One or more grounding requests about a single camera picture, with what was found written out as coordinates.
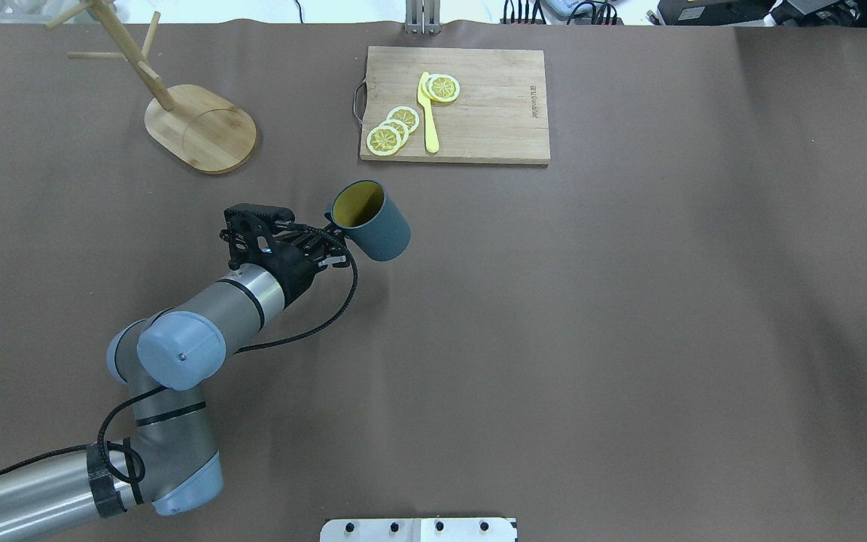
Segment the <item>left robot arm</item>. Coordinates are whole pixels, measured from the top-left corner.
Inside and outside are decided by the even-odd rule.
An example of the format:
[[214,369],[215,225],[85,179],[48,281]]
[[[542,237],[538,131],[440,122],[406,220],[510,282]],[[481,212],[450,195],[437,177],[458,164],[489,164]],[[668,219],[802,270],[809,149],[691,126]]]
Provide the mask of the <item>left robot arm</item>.
[[311,227],[285,207],[237,205],[220,237],[230,271],[183,304],[135,321],[107,350],[129,398],[92,443],[0,470],[0,541],[49,536],[149,502],[185,513],[223,490],[200,385],[329,266],[352,265],[340,227]]

